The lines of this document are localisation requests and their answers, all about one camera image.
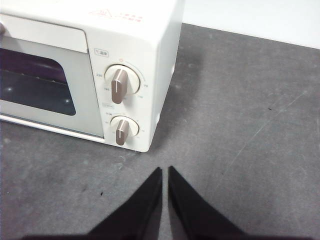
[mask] beige knob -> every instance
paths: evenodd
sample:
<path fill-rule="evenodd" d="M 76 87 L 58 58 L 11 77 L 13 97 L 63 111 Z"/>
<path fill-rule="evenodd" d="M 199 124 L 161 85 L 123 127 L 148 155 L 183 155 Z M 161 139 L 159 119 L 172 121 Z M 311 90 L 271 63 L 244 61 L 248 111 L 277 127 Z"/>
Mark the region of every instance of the beige knob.
<path fill-rule="evenodd" d="M 120 104 L 127 94 L 128 86 L 128 74 L 123 69 L 118 69 L 115 71 L 114 77 L 111 81 L 112 90 L 112 102 L 115 104 Z"/>
<path fill-rule="evenodd" d="M 116 144 L 123 145 L 129 135 L 129 123 L 126 120 L 120 120 L 118 127 L 116 128 Z"/>

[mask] scratch on floor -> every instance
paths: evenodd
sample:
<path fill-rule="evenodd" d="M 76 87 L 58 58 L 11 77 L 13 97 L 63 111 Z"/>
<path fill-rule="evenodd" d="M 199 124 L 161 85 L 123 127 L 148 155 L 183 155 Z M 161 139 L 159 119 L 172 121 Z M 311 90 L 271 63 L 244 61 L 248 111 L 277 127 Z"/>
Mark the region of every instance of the scratch on floor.
<path fill-rule="evenodd" d="M 262 129 L 265 128 L 266 125 L 268 125 L 271 121 L 273 121 L 279 114 L 283 113 L 287 108 L 289 108 L 292 104 L 294 104 L 302 95 L 304 95 L 306 93 L 306 91 L 303 91 L 299 96 L 297 96 L 292 102 L 290 102 L 288 105 L 286 105 L 283 109 L 281 109 L 274 117 L 272 117 L 271 119 L 269 119 L 268 121 L 266 121 L 259 129 L 258 131 L 255 132 L 255 134 L 243 145 L 243 147 L 240 149 L 240 151 L 236 154 L 236 156 L 234 157 L 234 159 L 231 161 L 231 163 L 226 167 L 223 176 L 218 180 L 218 183 L 214 189 L 213 192 L 216 192 L 216 190 L 218 189 L 218 187 L 220 186 L 220 184 L 222 183 L 222 180 L 224 178 L 224 176 L 226 175 L 226 173 L 228 172 L 228 170 L 231 168 L 231 166 L 235 163 L 235 161 L 238 159 L 239 155 L 242 153 L 242 151 L 248 146 L 249 143 L 251 143 L 254 138 L 262 131 Z"/>

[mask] control panel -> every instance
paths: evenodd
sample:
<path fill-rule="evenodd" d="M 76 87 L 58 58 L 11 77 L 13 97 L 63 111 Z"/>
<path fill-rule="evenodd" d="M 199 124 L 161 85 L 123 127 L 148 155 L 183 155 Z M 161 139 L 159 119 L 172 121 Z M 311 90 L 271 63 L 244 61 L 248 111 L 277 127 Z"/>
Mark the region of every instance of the control panel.
<path fill-rule="evenodd" d="M 107 88 L 111 89 L 111 100 L 119 105 L 125 96 L 135 94 L 140 87 L 138 75 L 129 67 L 124 65 L 112 65 L 104 74 Z M 115 116 L 110 121 L 111 131 L 115 131 L 115 142 L 123 146 L 127 138 L 136 136 L 139 125 L 127 116 Z"/>

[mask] white wall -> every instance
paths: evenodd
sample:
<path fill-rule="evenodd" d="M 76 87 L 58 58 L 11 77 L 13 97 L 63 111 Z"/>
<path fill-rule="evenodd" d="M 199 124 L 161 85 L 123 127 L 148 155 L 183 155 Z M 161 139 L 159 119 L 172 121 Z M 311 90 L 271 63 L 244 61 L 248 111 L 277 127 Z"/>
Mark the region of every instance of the white wall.
<path fill-rule="evenodd" d="M 185 1 L 185 23 L 320 49 L 320 0 Z"/>

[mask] label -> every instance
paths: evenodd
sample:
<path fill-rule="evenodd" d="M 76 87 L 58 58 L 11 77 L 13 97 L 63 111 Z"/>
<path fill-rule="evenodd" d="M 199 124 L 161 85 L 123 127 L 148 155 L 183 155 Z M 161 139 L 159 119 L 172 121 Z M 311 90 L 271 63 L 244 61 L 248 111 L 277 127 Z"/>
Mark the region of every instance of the label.
<path fill-rule="evenodd" d="M 109 52 L 107 50 L 103 50 L 99 48 L 94 49 L 94 54 L 98 56 L 106 57 L 106 58 L 109 57 Z"/>

